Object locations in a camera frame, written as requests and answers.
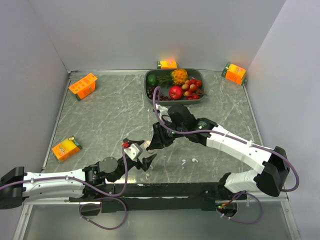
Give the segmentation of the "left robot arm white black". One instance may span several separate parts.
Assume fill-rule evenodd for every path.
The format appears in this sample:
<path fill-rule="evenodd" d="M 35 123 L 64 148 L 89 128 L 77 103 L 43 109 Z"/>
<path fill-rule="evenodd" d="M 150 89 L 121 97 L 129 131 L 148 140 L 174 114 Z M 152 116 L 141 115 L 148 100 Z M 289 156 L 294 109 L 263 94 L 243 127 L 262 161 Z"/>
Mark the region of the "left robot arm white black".
<path fill-rule="evenodd" d="M 0 208 L 14 209 L 25 201 L 50 198 L 85 198 L 87 201 L 93 201 L 99 194 L 105 197 L 120 197 L 126 191 L 126 182 L 118 193 L 103 188 L 121 177 L 127 181 L 131 168 L 144 172 L 150 168 L 157 155 L 152 154 L 139 159 L 143 152 L 142 144 L 142 140 L 126 138 L 121 146 L 121 158 L 107 157 L 95 164 L 72 171 L 34 173 L 26 172 L 23 166 L 15 167 L 0 179 Z"/>

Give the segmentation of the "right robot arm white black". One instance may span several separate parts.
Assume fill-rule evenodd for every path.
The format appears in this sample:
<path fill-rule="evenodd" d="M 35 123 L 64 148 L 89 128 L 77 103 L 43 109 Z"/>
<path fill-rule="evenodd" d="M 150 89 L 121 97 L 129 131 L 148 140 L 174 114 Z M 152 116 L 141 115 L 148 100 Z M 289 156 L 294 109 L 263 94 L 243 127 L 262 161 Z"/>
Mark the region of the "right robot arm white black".
<path fill-rule="evenodd" d="M 276 146 L 268 148 L 245 140 L 207 118 L 195 118 L 184 105 L 170 108 L 158 103 L 153 106 L 157 122 L 148 150 L 163 149 L 175 139 L 185 137 L 190 142 L 219 150 L 248 165 L 251 169 L 240 173 L 226 173 L 218 193 L 230 199 L 242 191 L 259 190 L 278 197 L 290 173 L 286 151 Z"/>

